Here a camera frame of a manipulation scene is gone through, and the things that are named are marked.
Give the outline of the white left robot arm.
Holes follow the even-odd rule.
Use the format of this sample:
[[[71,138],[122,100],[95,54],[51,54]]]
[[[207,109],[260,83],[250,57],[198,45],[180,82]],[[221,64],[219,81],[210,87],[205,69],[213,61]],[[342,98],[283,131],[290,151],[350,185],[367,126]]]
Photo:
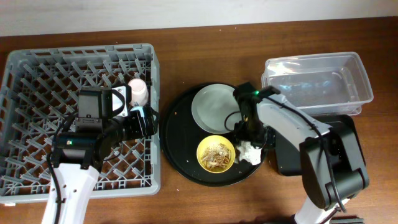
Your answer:
[[[57,128],[47,154],[51,181],[42,223],[83,223],[103,162],[123,141],[157,133],[151,106],[128,108],[131,88],[83,87],[78,109]]]

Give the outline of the pink plastic cup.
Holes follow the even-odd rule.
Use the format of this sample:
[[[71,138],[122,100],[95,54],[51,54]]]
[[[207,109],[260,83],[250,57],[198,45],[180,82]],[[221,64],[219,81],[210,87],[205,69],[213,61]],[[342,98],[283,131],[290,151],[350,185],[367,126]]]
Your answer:
[[[149,100],[149,92],[144,80],[140,78],[132,79],[128,85],[131,87],[132,106],[144,106]]]

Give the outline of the yellow bowl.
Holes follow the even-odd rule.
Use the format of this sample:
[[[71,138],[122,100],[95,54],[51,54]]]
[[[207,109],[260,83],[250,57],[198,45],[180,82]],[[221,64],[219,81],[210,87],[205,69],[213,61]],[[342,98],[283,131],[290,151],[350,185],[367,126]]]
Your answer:
[[[204,150],[205,150],[207,147],[212,146],[212,145],[214,145],[214,144],[224,144],[225,146],[227,146],[227,148],[228,148],[229,150],[231,150],[231,153],[232,153],[231,161],[230,161],[228,167],[226,168],[226,170],[221,171],[221,172],[212,172],[212,171],[210,171],[210,170],[207,170],[207,169],[205,168],[205,166],[202,164],[201,159],[200,159],[200,158],[201,158],[201,155],[202,155],[203,152],[204,152]],[[232,167],[232,165],[234,164],[235,158],[236,158],[236,150],[235,150],[234,146],[232,145],[232,143],[231,143],[228,139],[226,139],[226,138],[223,137],[223,136],[219,136],[219,135],[208,136],[208,137],[206,137],[205,139],[203,139],[203,140],[199,143],[199,145],[198,145],[198,147],[197,147],[197,161],[199,162],[200,166],[201,166],[203,169],[205,169],[206,171],[208,171],[208,172],[210,172],[210,173],[220,174],[220,173],[226,172],[226,171],[227,171],[228,169],[230,169],[230,168]]]

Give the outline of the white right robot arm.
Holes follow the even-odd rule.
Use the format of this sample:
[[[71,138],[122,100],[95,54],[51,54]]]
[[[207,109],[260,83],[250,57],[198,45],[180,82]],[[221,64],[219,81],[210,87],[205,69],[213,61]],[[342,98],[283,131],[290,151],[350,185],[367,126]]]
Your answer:
[[[345,204],[369,186],[369,175],[352,121],[331,126],[288,101],[280,90],[256,90],[244,83],[233,91],[241,119],[234,125],[238,143],[262,149],[268,130],[281,134],[298,151],[307,194],[291,223],[361,223],[360,218],[334,219]]]

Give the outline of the food scraps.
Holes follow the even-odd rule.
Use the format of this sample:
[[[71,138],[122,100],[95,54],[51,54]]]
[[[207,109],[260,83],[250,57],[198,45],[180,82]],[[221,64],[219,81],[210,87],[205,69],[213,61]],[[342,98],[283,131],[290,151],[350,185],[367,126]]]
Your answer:
[[[231,150],[224,144],[207,147],[201,155],[201,162],[207,170],[221,172],[226,170],[231,161]]]

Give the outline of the light grey round plate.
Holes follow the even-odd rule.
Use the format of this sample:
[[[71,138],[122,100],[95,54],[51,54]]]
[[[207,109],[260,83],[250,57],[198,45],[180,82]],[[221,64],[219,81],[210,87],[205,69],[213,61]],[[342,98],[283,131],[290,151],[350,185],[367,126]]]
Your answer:
[[[225,84],[203,87],[192,101],[192,116],[196,124],[211,134],[226,134],[241,121],[235,88]]]

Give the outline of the light blue plastic cup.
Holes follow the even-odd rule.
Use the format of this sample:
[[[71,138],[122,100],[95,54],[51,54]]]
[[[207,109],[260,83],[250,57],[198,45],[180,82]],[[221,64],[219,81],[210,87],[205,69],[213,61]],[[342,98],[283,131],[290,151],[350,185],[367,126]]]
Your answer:
[[[148,110],[146,106],[135,106],[130,109],[130,112],[137,112],[141,117],[145,118],[148,116],[150,110]]]

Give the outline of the white tissue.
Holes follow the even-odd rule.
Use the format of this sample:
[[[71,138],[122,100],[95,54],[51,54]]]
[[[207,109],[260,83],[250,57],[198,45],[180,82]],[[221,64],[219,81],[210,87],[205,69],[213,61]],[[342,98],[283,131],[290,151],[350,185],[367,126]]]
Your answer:
[[[253,146],[249,141],[241,141],[236,149],[239,151],[239,161],[247,161],[254,166],[261,163],[260,147]]]

